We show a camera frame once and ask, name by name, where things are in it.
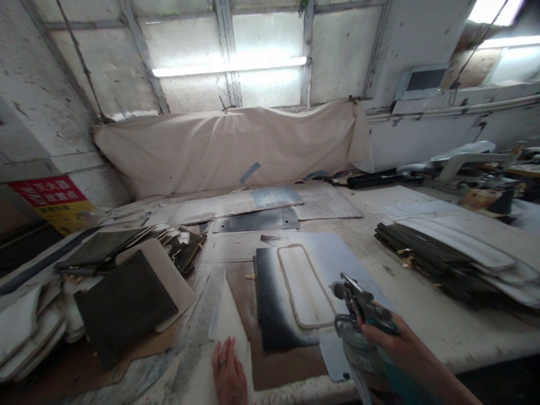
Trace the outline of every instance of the cable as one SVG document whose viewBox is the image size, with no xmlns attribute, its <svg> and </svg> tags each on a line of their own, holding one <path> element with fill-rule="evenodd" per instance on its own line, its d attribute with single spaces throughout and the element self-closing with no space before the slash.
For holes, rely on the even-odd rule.
<svg viewBox="0 0 540 405">
<path fill-rule="evenodd" d="M 92 84 L 92 79 L 90 78 L 90 70 L 86 66 L 86 63 L 84 62 L 83 54 L 81 53 L 79 49 L 79 43 L 77 42 L 77 39 L 75 38 L 75 35 L 73 34 L 73 30 L 71 29 L 71 25 L 69 24 L 68 17 L 66 17 L 66 13 L 64 13 L 64 9 L 62 8 L 62 4 L 60 4 L 60 0 L 56 0 L 56 4 L 58 5 L 58 8 L 60 9 L 60 12 L 62 13 L 62 17 L 64 18 L 64 22 L 66 23 L 67 30 L 69 31 L 69 35 L 71 37 L 71 41 L 73 42 L 73 46 L 75 47 L 75 51 L 77 52 L 77 56 L 79 57 L 80 64 L 83 67 L 83 72 L 86 75 L 88 84 L 90 85 L 90 90 L 92 90 L 92 94 L 94 95 L 94 99 L 96 100 L 97 109 L 100 111 L 101 119 L 109 122 L 111 120 L 110 118 L 105 116 L 105 114 L 103 113 L 103 110 L 101 109 L 100 102 L 97 99 L 96 91 L 94 90 L 94 85 Z"/>
<path fill-rule="evenodd" d="M 491 24 L 489 24 L 488 27 L 486 28 L 484 34 L 482 35 L 482 38 L 480 39 L 480 42 L 478 42 L 478 44 L 476 45 L 476 47 L 472 51 L 471 56 L 469 56 L 469 59 L 467 59 L 467 61 L 463 65 L 463 67 L 460 69 L 460 72 L 457 74 L 456 80 L 454 80 L 452 82 L 452 84 L 450 85 L 449 89 L 452 90 L 452 93 L 450 94 L 450 98 L 448 99 L 448 105 L 450 107 L 453 106 L 454 103 L 456 102 L 457 91 L 458 91 L 458 89 L 459 89 L 459 87 L 461 85 L 461 83 L 460 83 L 461 74 L 463 73 L 463 71 L 465 70 L 465 68 L 467 67 L 467 65 L 471 61 L 471 59 L 473 58 L 475 52 L 478 50 L 478 47 L 484 42 L 485 38 L 487 37 L 487 35 L 489 33 L 489 30 L 491 30 L 492 26 L 495 24 L 495 21 L 497 21 L 497 19 L 499 18 L 499 15 L 501 15 L 501 12 L 506 7 L 506 3 L 508 3 L 508 1 L 509 0 L 505 0 L 505 2 L 502 4 L 501 8 L 497 12 L 497 15 L 495 16 L 495 18 L 493 19 Z"/>
</svg>

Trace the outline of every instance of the person's left hand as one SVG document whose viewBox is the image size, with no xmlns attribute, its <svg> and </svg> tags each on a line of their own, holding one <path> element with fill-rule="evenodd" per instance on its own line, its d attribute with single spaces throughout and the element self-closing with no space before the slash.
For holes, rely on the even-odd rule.
<svg viewBox="0 0 540 405">
<path fill-rule="evenodd" d="M 221 352 L 221 342 L 214 349 L 212 368 L 219 405 L 248 403 L 248 382 L 242 364 L 235 358 L 235 341 L 234 337 L 228 337 Z"/>
</svg>

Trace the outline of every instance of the wall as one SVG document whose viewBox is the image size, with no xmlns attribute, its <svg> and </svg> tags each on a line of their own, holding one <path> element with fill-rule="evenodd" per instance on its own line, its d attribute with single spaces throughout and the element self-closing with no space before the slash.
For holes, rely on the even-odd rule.
<svg viewBox="0 0 540 405">
<path fill-rule="evenodd" d="M 432 98 L 398 101 L 392 114 L 383 114 L 386 122 L 377 118 L 392 104 L 399 76 L 404 70 L 449 61 L 473 6 L 474 1 L 469 0 L 392 1 L 376 64 L 377 72 L 368 89 L 373 99 L 363 102 L 372 123 L 371 154 L 369 159 L 355 163 L 357 167 L 376 172 L 414 161 L 427 161 L 437 154 L 473 142 L 477 137 L 477 140 L 493 141 L 499 149 L 504 149 L 519 140 L 540 134 L 538 105 L 499 112 L 492 112 L 487 106 L 478 114 L 467 112 L 474 105 L 539 94 L 540 82 L 507 83 L 503 87 L 490 83 L 487 88 L 459 90 L 453 106 L 466 106 L 450 117 L 427 118 L 421 115 L 426 111 L 447 114 L 451 92 L 445 91 Z M 518 74 L 503 59 L 492 77 L 500 80 L 509 69 L 510 74 Z M 538 65 L 529 65 L 527 74 L 531 69 L 538 72 Z M 481 133 L 480 122 L 486 122 Z"/>
<path fill-rule="evenodd" d="M 388 107 L 401 73 L 414 66 L 447 63 L 473 9 L 472 0 L 392 0 L 376 72 L 367 95 Z"/>
<path fill-rule="evenodd" d="M 0 183 L 69 173 L 96 207 L 130 202 L 93 143 L 90 129 L 95 118 L 22 1 L 1 2 Z M 10 204 L 22 213 L 28 208 L 18 197 Z"/>
<path fill-rule="evenodd" d="M 511 111 L 455 116 L 451 118 L 404 118 L 370 125 L 371 156 L 356 163 L 373 173 L 411 162 L 428 161 L 433 156 L 474 141 L 492 141 L 497 150 L 540 134 L 540 106 Z M 481 131 L 478 125 L 485 122 Z"/>
</svg>

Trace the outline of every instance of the fluorescent light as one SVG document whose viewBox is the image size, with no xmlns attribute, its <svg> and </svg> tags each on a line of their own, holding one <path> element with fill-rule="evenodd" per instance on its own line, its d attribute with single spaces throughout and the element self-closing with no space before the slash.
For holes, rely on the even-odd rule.
<svg viewBox="0 0 540 405">
<path fill-rule="evenodd" d="M 540 35 L 535 37 L 510 37 L 487 39 L 480 44 L 478 49 L 486 48 L 506 48 L 512 46 L 538 45 L 540 44 Z"/>
<path fill-rule="evenodd" d="M 508 0 L 495 25 L 512 25 L 524 0 Z M 476 0 L 469 20 L 479 24 L 491 24 L 505 0 Z"/>
<path fill-rule="evenodd" d="M 233 62 L 230 64 L 164 67 L 162 69 L 154 69 L 152 72 L 156 77 L 190 76 L 197 74 L 223 73 L 229 71 L 288 68 L 289 66 L 305 65 L 307 61 L 308 59 L 305 56 L 281 60 L 251 59 L 247 61 Z"/>
</svg>

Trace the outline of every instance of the blue tape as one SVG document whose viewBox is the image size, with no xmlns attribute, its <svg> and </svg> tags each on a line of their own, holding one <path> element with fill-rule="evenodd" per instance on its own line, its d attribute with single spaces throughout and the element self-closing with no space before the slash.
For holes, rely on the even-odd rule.
<svg viewBox="0 0 540 405">
<path fill-rule="evenodd" d="M 240 177 L 240 180 L 238 180 L 241 184 L 244 184 L 247 179 L 253 174 L 254 171 L 256 171 L 258 168 L 260 168 L 260 163 L 255 162 L 253 166 L 251 166 L 247 172 L 245 172 L 242 177 Z"/>
</svg>

